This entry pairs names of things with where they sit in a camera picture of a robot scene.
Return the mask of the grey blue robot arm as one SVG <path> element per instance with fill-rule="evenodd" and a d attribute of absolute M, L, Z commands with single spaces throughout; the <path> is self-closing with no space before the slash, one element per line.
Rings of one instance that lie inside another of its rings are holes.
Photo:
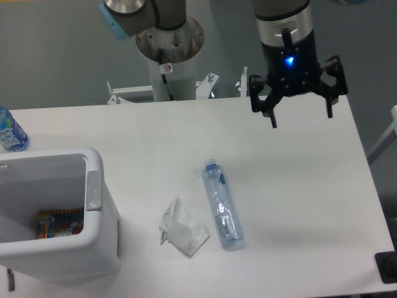
<path fill-rule="evenodd" d="M 328 117 L 348 88 L 341 60 L 317 59 L 309 1 L 254 1 L 254 15 L 267 64 L 267 74 L 250 75 L 253 112 L 275 125 L 274 110 L 284 97 L 315 93 L 324 98 Z M 186 69 L 204 42 L 201 25 L 187 15 L 185 1 L 102 1 L 99 10 L 112 34 L 134 37 L 140 53 L 153 64 L 155 101 L 196 98 L 193 73 Z"/>

